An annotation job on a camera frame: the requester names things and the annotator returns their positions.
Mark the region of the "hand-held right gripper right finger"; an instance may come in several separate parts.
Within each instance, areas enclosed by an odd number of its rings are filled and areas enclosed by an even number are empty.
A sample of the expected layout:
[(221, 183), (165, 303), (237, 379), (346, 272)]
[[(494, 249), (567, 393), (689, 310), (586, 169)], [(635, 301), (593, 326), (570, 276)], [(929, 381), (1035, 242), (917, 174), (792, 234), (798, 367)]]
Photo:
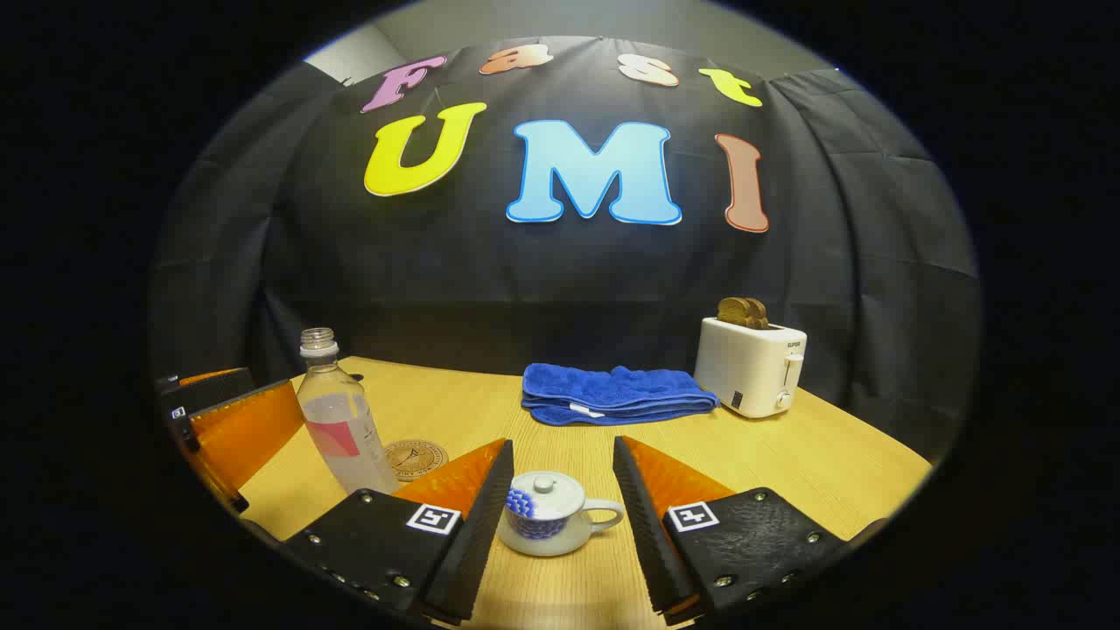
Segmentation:
[(648, 601), (668, 626), (787, 601), (848, 543), (768, 487), (735, 492), (631, 436), (613, 441)]

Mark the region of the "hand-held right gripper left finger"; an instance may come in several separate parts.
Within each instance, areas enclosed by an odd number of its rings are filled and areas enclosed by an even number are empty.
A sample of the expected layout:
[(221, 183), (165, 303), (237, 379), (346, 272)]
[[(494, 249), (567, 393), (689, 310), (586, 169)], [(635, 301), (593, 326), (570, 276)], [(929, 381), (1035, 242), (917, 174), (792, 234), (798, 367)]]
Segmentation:
[(410, 626), (460, 626), (473, 615), (514, 470), (515, 444), (493, 441), (395, 494), (352, 492), (280, 552)]

